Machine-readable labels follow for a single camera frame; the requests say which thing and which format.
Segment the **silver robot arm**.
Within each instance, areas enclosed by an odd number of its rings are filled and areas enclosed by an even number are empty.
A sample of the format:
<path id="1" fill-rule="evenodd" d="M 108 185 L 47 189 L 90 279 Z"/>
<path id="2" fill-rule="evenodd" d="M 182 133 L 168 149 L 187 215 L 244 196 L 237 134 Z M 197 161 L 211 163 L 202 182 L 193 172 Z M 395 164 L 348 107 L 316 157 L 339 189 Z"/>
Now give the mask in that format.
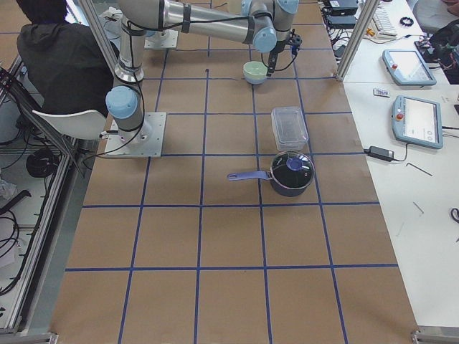
<path id="1" fill-rule="evenodd" d="M 239 14 L 179 1 L 119 1 L 118 8 L 120 51 L 105 103 L 118 131 L 114 150 L 122 154 L 147 155 L 149 143 L 162 143 L 162 130 L 151 124 L 141 89 L 145 49 L 175 47 L 180 34 L 225 39 L 267 53 L 271 75 L 278 54 L 301 44 L 292 30 L 297 1 L 241 1 Z"/>

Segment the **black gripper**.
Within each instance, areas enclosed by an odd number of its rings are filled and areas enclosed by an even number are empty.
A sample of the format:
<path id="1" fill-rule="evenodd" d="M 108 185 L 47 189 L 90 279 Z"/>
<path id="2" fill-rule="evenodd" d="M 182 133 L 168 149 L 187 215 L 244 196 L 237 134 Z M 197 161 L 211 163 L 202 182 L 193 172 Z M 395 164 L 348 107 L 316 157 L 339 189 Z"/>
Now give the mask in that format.
<path id="1" fill-rule="evenodd" d="M 277 41 L 277 44 L 273 52 L 270 52 L 269 57 L 268 57 L 267 76 L 271 77 L 273 73 L 275 72 L 278 54 L 283 52 L 286 46 L 290 47 L 290 52 L 293 56 L 297 56 L 301 45 L 302 45 L 302 38 L 299 34 L 295 32 L 295 29 L 291 29 L 288 32 L 288 36 L 286 38 L 281 39 L 280 41 Z"/>

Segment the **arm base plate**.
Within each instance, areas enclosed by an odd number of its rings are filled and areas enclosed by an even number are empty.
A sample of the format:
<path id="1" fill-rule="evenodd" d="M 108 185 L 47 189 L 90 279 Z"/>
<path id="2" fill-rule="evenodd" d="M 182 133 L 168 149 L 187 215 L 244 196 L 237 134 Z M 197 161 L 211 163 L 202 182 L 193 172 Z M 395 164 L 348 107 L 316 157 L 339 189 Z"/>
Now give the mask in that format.
<path id="1" fill-rule="evenodd" d="M 146 113 L 140 133 L 136 130 L 125 132 L 118 128 L 112 119 L 111 130 L 105 145 L 105 156 L 108 158 L 159 158 L 162 153 L 166 113 Z"/>
<path id="2" fill-rule="evenodd" d="M 176 49 L 179 33 L 172 29 L 162 32 L 147 31 L 144 49 Z"/>

